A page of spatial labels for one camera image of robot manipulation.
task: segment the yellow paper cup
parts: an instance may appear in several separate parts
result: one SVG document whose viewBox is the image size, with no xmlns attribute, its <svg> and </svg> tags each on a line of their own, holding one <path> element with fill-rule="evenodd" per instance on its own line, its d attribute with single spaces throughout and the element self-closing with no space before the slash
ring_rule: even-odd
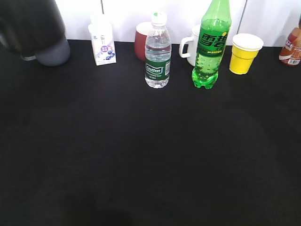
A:
<svg viewBox="0 0 301 226">
<path fill-rule="evenodd" d="M 230 71 L 247 74 L 253 60 L 263 47 L 263 41 L 252 34 L 237 34 L 233 37 Z"/>
</svg>

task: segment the white wall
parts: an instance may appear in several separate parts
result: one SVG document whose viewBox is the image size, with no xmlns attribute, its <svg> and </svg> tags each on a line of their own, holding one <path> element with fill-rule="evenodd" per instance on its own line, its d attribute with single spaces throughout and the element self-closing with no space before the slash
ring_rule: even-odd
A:
<svg viewBox="0 0 301 226">
<path fill-rule="evenodd" d="M 232 27 L 228 44 L 238 29 L 246 0 L 230 0 Z M 87 26 L 90 15 L 100 0 L 56 0 L 66 25 L 68 39 L 89 40 Z M 152 12 L 163 10 L 168 15 L 167 27 L 172 43 L 191 35 L 191 28 L 199 24 L 211 0 L 103 0 L 104 13 L 110 18 L 115 41 L 134 41 L 137 24 L 150 21 Z"/>
<path fill-rule="evenodd" d="M 248 0 L 239 33 L 262 38 L 265 46 L 283 46 L 298 26 L 301 0 Z"/>
</svg>

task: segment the gray kettle base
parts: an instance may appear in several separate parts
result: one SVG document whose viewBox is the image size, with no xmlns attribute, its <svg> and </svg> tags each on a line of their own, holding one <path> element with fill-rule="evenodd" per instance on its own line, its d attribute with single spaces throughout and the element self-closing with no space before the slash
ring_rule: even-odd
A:
<svg viewBox="0 0 301 226">
<path fill-rule="evenodd" d="M 42 65 L 48 67 L 59 66 L 70 58 L 70 47 L 67 39 L 64 37 L 57 44 L 40 51 L 36 54 L 36 59 Z"/>
</svg>

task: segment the red mug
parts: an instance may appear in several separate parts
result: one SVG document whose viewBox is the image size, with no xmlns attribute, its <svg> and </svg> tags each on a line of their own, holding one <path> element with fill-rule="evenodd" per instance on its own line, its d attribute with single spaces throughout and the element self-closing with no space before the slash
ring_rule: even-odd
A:
<svg viewBox="0 0 301 226">
<path fill-rule="evenodd" d="M 136 35 L 135 35 L 135 53 L 136 56 L 142 60 L 145 61 L 145 42 L 146 37 L 149 33 L 149 31 L 152 30 L 152 24 L 151 22 L 143 22 L 141 24 L 138 24 L 136 27 Z"/>
</svg>

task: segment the white bottle cap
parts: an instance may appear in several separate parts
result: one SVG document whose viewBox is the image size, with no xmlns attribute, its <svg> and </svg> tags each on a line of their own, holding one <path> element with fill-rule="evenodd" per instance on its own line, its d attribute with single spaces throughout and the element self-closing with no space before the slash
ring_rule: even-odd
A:
<svg viewBox="0 0 301 226">
<path fill-rule="evenodd" d="M 155 26 L 165 26 L 167 22 L 167 15 L 165 12 L 155 12 L 151 15 L 151 22 Z"/>
</svg>

